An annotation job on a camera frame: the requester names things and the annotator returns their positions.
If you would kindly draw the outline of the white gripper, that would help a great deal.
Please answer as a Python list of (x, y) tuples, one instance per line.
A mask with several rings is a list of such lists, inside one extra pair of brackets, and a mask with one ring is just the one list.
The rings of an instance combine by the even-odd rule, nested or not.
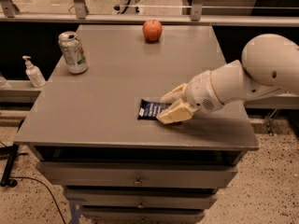
[(161, 102), (171, 104), (156, 116), (163, 124), (192, 119), (197, 109), (211, 113), (224, 107), (214, 92), (209, 70), (193, 77), (188, 85), (183, 83), (175, 87), (161, 98)]

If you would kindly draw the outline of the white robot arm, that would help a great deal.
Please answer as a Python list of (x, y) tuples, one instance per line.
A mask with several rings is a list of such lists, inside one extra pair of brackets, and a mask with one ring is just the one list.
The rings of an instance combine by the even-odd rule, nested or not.
[(163, 124), (189, 120), (194, 113), (211, 113), (237, 101), (299, 94), (299, 45), (282, 35), (252, 38), (241, 58), (206, 70), (161, 98), (169, 107), (156, 116)]

